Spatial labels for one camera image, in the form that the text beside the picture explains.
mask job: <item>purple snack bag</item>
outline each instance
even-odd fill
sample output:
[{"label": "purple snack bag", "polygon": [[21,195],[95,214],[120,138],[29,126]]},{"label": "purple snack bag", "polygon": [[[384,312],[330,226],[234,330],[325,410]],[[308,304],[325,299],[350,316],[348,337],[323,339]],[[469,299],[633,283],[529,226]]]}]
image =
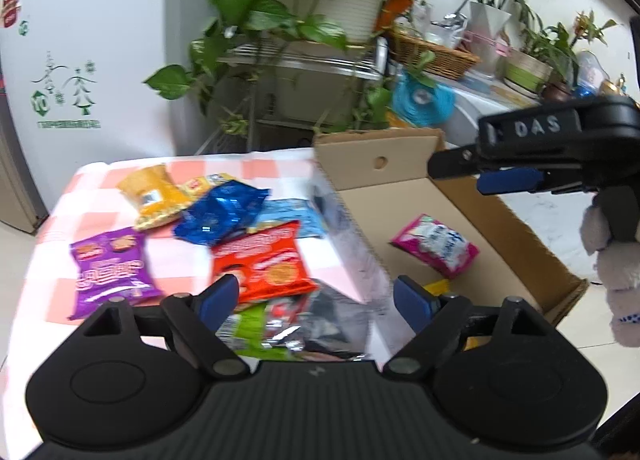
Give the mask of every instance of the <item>purple snack bag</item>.
[{"label": "purple snack bag", "polygon": [[428,215],[418,216],[391,243],[449,280],[466,270],[480,252],[464,236]]},{"label": "purple snack bag", "polygon": [[136,304],[163,295],[146,270],[144,241],[143,233],[127,227],[71,245],[80,273],[76,309],[69,319],[86,317],[108,300],[127,299]]}]

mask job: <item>plush toy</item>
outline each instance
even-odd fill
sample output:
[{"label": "plush toy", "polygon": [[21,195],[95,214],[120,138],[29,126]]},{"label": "plush toy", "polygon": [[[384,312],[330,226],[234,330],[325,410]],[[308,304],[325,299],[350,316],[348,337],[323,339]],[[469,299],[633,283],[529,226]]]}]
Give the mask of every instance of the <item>plush toy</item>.
[{"label": "plush toy", "polygon": [[626,347],[640,347],[640,243],[612,239],[597,197],[584,213],[580,236],[589,255],[598,253],[596,270],[607,289],[616,341]]}]

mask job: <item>pink checkered tablecloth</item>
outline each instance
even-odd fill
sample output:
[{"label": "pink checkered tablecloth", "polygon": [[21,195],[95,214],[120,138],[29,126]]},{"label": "pink checkered tablecloth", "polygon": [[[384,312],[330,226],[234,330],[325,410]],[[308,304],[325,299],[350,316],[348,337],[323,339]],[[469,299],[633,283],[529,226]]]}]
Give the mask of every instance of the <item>pink checkered tablecloth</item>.
[{"label": "pink checkered tablecloth", "polygon": [[[67,319],[73,309],[77,274],[69,245],[94,234],[131,226],[136,209],[115,186],[130,172],[160,163],[167,164],[178,184],[225,172],[258,188],[270,189],[270,198],[274,199],[309,198],[314,165],[313,150],[305,148],[149,158],[111,165],[95,163],[79,169],[38,234],[14,318],[0,379],[4,384],[4,432],[10,459],[24,458],[40,443],[24,403],[31,374],[78,325]],[[312,277],[361,300],[328,238],[298,240],[298,247]],[[209,248],[173,238],[172,225],[148,233],[146,255],[152,277],[166,294],[198,294],[209,285]]]}]

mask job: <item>blue finger pad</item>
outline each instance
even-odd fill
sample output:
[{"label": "blue finger pad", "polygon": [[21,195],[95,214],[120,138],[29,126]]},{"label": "blue finger pad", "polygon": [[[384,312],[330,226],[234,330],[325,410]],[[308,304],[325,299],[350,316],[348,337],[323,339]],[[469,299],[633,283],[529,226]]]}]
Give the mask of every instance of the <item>blue finger pad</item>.
[{"label": "blue finger pad", "polygon": [[535,191],[545,175],[533,167],[514,167],[502,171],[487,171],[478,177],[476,187],[483,195]]},{"label": "blue finger pad", "polygon": [[427,291],[425,296],[415,291],[409,284],[398,278],[394,282],[394,304],[398,312],[416,333],[421,332],[427,326],[438,310],[437,299]]},{"label": "blue finger pad", "polygon": [[206,291],[211,294],[202,299],[198,309],[198,318],[204,325],[215,332],[238,305],[238,280],[231,274],[225,274],[211,285]]}]

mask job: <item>refrigerator sticker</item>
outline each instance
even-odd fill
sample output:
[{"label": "refrigerator sticker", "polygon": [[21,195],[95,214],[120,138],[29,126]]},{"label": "refrigerator sticker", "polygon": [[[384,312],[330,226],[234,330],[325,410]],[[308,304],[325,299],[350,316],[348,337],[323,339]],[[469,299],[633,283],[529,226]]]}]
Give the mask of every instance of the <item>refrigerator sticker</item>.
[{"label": "refrigerator sticker", "polygon": [[[39,116],[45,117],[55,107],[56,111],[68,111],[69,106],[80,110],[80,115],[90,116],[91,107],[95,104],[89,90],[89,79],[95,73],[95,63],[88,60],[82,67],[71,68],[58,65],[53,61],[51,52],[47,52],[44,75],[34,84],[42,84],[31,95],[31,107]],[[41,120],[40,128],[100,128],[100,121],[86,120]]]},{"label": "refrigerator sticker", "polygon": [[18,0],[2,0],[2,26],[8,28],[18,19]]}]

